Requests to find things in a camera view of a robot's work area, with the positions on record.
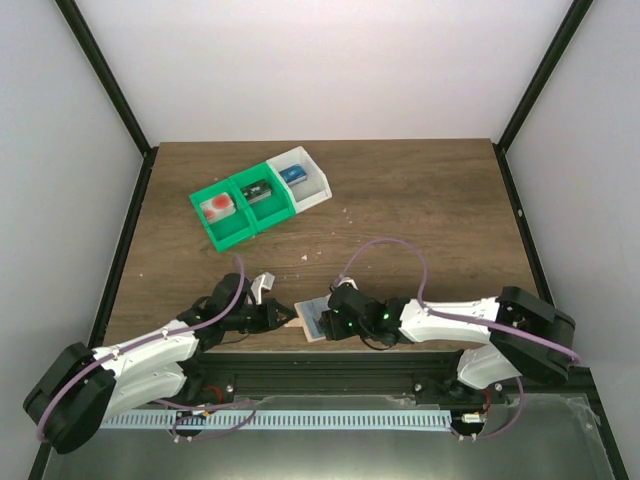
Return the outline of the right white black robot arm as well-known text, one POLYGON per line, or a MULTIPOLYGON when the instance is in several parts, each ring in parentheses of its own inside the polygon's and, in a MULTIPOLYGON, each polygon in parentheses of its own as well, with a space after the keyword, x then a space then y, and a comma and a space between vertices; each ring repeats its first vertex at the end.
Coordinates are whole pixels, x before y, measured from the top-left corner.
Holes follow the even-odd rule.
POLYGON ((496 297, 427 303, 409 298, 380 302, 342 284, 322 308, 319 327, 330 341, 359 337, 372 347, 468 343, 455 370, 444 378, 445 393, 458 403, 516 377, 561 385, 579 361, 572 348, 574 320, 515 286, 503 288, 496 297))

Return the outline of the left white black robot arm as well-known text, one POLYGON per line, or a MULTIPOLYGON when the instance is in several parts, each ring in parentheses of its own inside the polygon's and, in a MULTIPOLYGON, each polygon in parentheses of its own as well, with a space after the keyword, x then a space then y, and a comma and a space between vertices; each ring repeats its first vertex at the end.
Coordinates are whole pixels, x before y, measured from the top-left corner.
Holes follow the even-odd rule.
POLYGON ((71 453, 119 414, 156 400, 196 402, 205 382, 193 370, 199 355, 228 332, 267 333, 295 318, 266 297, 272 285, 269 273, 254 280, 229 273, 210 295, 148 334, 108 347, 67 346, 23 401, 39 440, 71 453))

